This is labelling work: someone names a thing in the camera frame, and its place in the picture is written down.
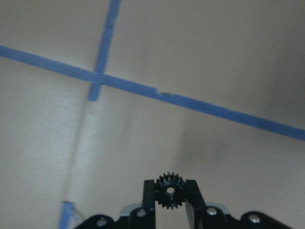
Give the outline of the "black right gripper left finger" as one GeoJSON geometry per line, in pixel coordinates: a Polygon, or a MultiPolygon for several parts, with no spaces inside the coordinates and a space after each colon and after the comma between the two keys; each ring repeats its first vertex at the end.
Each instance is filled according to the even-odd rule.
{"type": "Polygon", "coordinates": [[[155,210],[154,180],[144,181],[142,206],[148,210],[155,210]]]}

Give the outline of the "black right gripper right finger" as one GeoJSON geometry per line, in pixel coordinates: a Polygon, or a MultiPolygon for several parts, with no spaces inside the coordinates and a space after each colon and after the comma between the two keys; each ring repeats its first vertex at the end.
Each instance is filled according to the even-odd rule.
{"type": "Polygon", "coordinates": [[[186,180],[185,206],[187,210],[203,210],[206,207],[203,196],[195,180],[186,180]]]}

